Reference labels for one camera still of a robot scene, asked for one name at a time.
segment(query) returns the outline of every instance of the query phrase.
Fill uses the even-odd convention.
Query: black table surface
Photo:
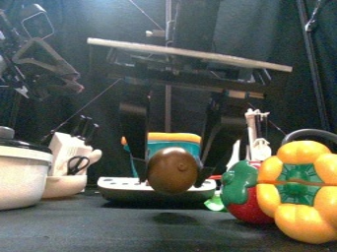
[[[0,212],[0,251],[337,251],[199,204],[107,201],[95,190]]]

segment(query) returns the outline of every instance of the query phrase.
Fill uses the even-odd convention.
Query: white container
[[[0,210],[40,201],[50,163],[46,147],[0,138]]]

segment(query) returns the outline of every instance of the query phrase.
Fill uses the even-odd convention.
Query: plastic toy
[[[247,109],[244,113],[247,123],[248,148],[246,160],[238,160],[238,151],[232,149],[227,172],[220,178],[220,201],[227,211],[242,221],[250,223],[271,223],[258,206],[256,177],[260,161],[271,155],[268,142],[262,136],[260,122],[268,113],[259,109]]]
[[[318,130],[293,136],[305,134],[337,143],[334,134]],[[337,240],[337,155],[315,141],[285,143],[260,165],[256,198],[290,238],[313,244]]]
[[[220,201],[227,211],[242,221],[271,223],[258,206],[256,177],[259,162],[239,161],[220,178]]]

